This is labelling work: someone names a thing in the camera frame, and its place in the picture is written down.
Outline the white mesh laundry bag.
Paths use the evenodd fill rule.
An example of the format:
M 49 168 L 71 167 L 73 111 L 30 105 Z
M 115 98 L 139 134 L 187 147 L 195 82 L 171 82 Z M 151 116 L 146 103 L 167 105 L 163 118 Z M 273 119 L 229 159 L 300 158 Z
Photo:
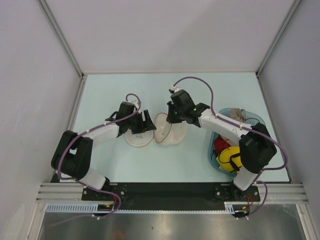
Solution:
M 162 146 L 172 146 L 179 144 L 186 136 L 188 125 L 182 123 L 168 123 L 167 113 L 160 112 L 155 116 L 154 125 L 156 130 L 150 130 L 144 133 L 133 134 L 128 130 L 125 135 L 125 141 L 135 148 L 142 148 L 150 144 L 153 140 Z

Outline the red bra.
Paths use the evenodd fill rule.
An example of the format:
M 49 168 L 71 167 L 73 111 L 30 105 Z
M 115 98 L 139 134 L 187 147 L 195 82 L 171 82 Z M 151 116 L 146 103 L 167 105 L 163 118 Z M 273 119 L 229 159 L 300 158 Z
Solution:
M 211 159 L 213 159 L 213 156 L 217 157 L 223 150 L 229 148 L 231 145 L 223 139 L 220 135 L 218 135 L 217 138 L 213 140 L 213 148 L 211 153 Z

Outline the beige bra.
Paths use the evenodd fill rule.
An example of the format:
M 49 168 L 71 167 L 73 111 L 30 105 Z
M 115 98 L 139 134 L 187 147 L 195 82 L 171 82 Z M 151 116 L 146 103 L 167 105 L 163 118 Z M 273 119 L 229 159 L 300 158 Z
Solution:
M 245 123 L 247 119 L 247 112 L 245 109 L 231 108 L 228 115 L 231 119 L 241 123 Z

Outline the teal transparent plastic basin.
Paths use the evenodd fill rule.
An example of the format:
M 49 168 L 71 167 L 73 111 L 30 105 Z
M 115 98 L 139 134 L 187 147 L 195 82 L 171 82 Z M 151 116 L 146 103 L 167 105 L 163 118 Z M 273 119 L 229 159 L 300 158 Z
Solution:
M 257 114 L 246 111 L 245 109 L 237 110 L 240 111 L 240 117 L 235 116 L 236 108 L 224 108 L 220 110 L 219 113 L 226 117 L 236 117 L 236 119 L 244 120 L 245 124 L 255 125 L 261 123 L 266 125 L 265 121 Z M 213 168 L 231 177 L 235 177 L 243 166 L 241 163 L 240 148 L 228 138 L 222 137 L 216 132 L 212 132 L 211 134 L 208 160 Z

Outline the yellow black bra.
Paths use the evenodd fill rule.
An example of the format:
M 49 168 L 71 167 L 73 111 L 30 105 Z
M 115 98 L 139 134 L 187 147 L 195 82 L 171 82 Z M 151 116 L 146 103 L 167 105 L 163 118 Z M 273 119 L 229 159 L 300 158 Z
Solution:
M 222 170 L 232 174 L 237 174 L 243 166 L 238 146 L 230 146 L 222 150 L 217 155 L 216 161 Z

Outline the aluminium frame rail front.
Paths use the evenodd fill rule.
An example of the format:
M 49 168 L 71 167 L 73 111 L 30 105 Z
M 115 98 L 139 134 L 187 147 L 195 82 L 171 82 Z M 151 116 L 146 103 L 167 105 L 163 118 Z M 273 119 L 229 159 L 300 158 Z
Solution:
M 36 200 L 40 202 L 81 202 L 83 186 L 78 183 L 43 183 Z M 266 204 L 308 204 L 308 197 L 301 183 L 268 183 Z

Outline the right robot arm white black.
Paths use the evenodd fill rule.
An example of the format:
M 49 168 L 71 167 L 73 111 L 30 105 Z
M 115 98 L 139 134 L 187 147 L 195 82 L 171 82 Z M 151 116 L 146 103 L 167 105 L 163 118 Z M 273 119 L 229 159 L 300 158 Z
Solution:
M 169 92 L 168 123 L 186 122 L 216 132 L 239 146 L 242 167 L 232 181 L 230 194 L 235 200 L 242 201 L 249 194 L 248 188 L 277 153 L 266 126 L 261 123 L 242 123 L 215 113 L 212 107 L 204 103 L 195 104 L 183 89 L 171 89 Z

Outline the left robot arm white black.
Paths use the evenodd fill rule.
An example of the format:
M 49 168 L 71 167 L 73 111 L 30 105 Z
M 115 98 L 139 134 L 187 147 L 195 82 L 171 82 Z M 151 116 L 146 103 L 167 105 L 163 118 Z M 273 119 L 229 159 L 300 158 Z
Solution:
M 51 167 L 61 179 L 62 174 L 65 174 L 68 176 L 67 180 L 93 188 L 93 194 L 98 199 L 105 200 L 111 193 L 110 180 L 91 167 L 93 149 L 127 131 L 144 134 L 155 129 L 147 109 L 140 111 L 138 103 L 123 101 L 119 109 L 102 124 L 82 133 L 66 130 L 54 152 Z

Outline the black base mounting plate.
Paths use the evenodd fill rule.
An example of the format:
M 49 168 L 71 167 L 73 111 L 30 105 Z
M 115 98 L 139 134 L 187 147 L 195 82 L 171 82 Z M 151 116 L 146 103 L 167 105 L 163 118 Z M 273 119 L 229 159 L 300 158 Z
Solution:
M 217 211 L 225 202 L 257 203 L 256 186 L 241 191 L 230 182 L 118 182 L 104 191 L 117 194 L 121 210 Z

